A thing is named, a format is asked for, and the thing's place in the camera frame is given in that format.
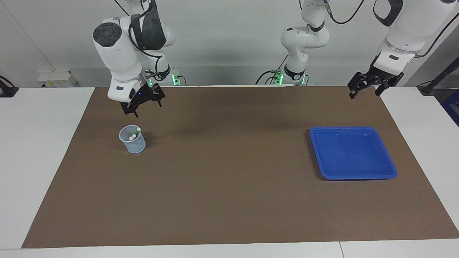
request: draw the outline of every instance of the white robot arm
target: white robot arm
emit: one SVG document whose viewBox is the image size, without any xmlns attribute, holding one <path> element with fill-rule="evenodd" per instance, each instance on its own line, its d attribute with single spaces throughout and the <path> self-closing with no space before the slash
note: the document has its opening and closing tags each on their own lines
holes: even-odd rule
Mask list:
<svg viewBox="0 0 459 258">
<path fill-rule="evenodd" d="M 306 49 L 320 48 L 328 43 L 330 33 L 325 27 L 326 13 L 323 0 L 305 0 L 301 16 L 307 25 L 282 32 L 281 43 L 289 53 L 282 67 L 283 80 L 287 84 L 302 83 L 308 62 Z"/>
<path fill-rule="evenodd" d="M 379 85 L 375 91 L 379 96 L 397 85 L 405 66 L 440 28 L 456 3 L 457 0 L 376 0 L 373 12 L 389 27 L 389 33 L 368 72 L 356 73 L 348 83 L 349 96 L 353 99 L 360 90 L 372 85 Z"/>
<path fill-rule="evenodd" d="M 136 109 L 144 102 L 157 101 L 161 106 L 165 94 L 151 81 L 162 81 L 171 73 L 161 49 L 175 41 L 172 30 L 161 24 L 155 1 L 140 1 L 148 6 L 142 14 L 106 19 L 93 32 L 97 52 L 112 74 L 108 97 L 119 101 L 125 114 L 137 117 Z M 147 59 L 147 77 L 136 50 Z"/>
</svg>

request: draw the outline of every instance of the rectangular plastic tray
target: rectangular plastic tray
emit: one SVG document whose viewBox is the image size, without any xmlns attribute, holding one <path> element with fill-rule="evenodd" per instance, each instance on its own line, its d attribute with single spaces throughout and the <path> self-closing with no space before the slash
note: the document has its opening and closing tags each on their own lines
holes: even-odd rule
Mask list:
<svg viewBox="0 0 459 258">
<path fill-rule="evenodd" d="M 379 134 L 371 127 L 314 127 L 309 133 L 320 172 L 327 179 L 397 176 Z"/>
</svg>

